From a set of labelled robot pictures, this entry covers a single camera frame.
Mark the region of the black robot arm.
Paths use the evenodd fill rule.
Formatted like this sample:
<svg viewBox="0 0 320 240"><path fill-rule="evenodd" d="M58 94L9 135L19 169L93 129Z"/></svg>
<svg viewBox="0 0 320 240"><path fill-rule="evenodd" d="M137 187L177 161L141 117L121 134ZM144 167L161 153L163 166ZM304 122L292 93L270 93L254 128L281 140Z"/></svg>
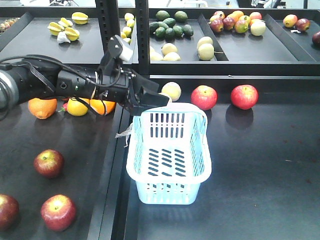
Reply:
<svg viewBox="0 0 320 240"><path fill-rule="evenodd" d="M0 118L16 105L33 98L57 97L111 101L132 116L163 107L169 97L158 93L159 84L144 78L122 61L106 54L97 69L64 64L44 55L19 55L0 61Z"/></svg>

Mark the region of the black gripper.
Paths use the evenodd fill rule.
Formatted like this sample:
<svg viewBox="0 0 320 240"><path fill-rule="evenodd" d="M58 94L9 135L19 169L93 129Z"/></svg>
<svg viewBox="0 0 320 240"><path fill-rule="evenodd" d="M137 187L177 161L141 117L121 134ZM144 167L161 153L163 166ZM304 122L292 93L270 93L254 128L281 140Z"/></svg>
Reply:
<svg viewBox="0 0 320 240"><path fill-rule="evenodd" d="M164 107L170 100L157 93L157 83L132 69L115 67L106 74L99 67L97 73L97 99L116 102L131 116L140 116L146 110Z"/></svg>

